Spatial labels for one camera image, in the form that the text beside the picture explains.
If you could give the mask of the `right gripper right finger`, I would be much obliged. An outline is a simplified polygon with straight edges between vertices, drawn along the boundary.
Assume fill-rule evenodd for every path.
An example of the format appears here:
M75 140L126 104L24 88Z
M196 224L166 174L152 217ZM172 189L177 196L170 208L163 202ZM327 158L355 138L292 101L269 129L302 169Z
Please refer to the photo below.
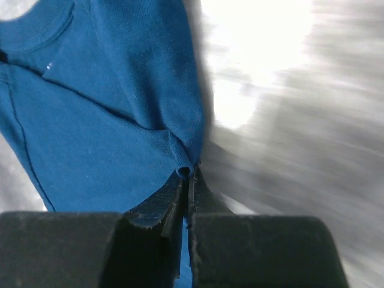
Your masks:
M194 287L347 287L334 239L320 219L235 214L200 169L188 189Z

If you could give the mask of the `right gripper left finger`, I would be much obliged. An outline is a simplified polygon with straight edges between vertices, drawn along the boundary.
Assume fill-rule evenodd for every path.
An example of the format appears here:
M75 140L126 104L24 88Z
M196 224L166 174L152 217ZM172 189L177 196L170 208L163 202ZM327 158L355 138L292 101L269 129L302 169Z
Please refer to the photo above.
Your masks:
M185 191L173 175L124 214L1 214L2 287L173 287Z

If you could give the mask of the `dark blue t-shirt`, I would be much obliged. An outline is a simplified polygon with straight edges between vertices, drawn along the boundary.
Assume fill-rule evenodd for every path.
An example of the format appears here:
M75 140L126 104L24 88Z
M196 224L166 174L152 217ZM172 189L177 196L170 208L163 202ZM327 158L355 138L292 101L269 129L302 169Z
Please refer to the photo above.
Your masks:
M38 1L1 23L1 131L47 209L128 210L192 174L204 126L182 1Z

